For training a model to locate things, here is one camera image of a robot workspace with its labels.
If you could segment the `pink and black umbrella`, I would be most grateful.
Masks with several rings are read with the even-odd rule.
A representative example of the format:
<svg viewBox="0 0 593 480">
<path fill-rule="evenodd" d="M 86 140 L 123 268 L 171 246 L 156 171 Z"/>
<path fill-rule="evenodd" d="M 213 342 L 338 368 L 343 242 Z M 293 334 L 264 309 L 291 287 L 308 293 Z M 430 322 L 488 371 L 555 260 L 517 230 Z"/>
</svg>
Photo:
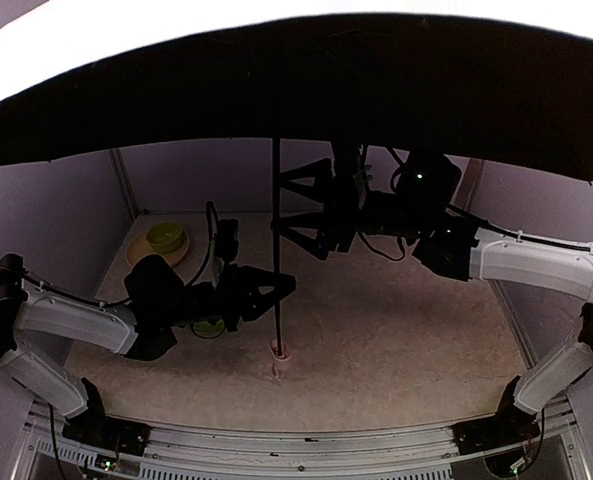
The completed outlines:
<svg viewBox="0 0 593 480">
<path fill-rule="evenodd" d="M 0 166 L 273 135 L 593 181 L 593 41 L 463 17 L 294 18 L 106 57 L 0 101 Z"/>
</svg>

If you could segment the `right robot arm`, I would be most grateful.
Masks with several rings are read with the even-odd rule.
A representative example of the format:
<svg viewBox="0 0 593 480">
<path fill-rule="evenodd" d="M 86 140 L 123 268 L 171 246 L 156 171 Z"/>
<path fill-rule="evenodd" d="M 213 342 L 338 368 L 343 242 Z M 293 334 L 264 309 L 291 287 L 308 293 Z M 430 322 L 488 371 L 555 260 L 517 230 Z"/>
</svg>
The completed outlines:
<svg viewBox="0 0 593 480">
<path fill-rule="evenodd" d="M 366 153 L 336 144 L 330 158 L 274 170 L 273 197 L 286 190 L 321 208 L 275 216 L 273 231 L 320 260 L 348 251 L 356 238 L 390 236 L 438 276 L 507 281 L 582 300 L 579 333 L 507 386 L 500 418 L 535 416 L 593 368 L 593 243 L 526 235 L 456 207 L 451 200 L 462 172 L 436 152 L 410 152 L 392 174 L 391 190 L 373 190 Z"/>
</svg>

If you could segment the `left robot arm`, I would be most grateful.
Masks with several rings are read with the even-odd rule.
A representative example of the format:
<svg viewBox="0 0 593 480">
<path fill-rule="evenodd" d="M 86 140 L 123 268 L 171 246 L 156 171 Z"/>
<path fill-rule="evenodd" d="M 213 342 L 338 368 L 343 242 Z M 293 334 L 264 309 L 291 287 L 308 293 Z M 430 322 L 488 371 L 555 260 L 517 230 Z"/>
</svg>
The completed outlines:
<svg viewBox="0 0 593 480">
<path fill-rule="evenodd" d="M 0 259 L 0 370 L 78 422 L 103 418 L 96 387 L 67 372 L 33 345 L 29 331 L 99 346 L 138 361 L 165 355 L 177 328 L 222 323 L 235 332 L 259 319 L 296 289 L 295 277 L 225 263 L 215 280 L 184 283 L 158 255 L 139 261 L 125 278 L 125 304 L 79 299 L 31 277 L 15 254 Z"/>
</svg>

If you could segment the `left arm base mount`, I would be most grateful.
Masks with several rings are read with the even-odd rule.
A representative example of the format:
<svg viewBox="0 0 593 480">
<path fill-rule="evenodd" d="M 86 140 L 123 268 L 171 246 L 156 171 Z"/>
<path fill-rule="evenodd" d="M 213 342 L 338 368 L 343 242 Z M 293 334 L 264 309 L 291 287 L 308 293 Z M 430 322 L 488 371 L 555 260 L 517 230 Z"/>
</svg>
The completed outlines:
<svg viewBox="0 0 593 480">
<path fill-rule="evenodd" d="M 62 435 L 79 443 L 100 449 L 143 456 L 151 434 L 151 427 L 114 417 L 101 419 L 68 420 Z"/>
</svg>

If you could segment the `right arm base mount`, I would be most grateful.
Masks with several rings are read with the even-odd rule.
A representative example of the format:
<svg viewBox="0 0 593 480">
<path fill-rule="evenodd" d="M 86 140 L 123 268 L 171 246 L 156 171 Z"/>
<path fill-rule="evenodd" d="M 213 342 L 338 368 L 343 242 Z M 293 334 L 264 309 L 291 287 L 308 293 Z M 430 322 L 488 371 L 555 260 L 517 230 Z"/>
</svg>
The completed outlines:
<svg viewBox="0 0 593 480">
<path fill-rule="evenodd" d="M 460 455 L 494 450 L 540 435 L 540 427 L 535 421 L 516 426 L 496 417 L 459 422 L 452 431 Z"/>
</svg>

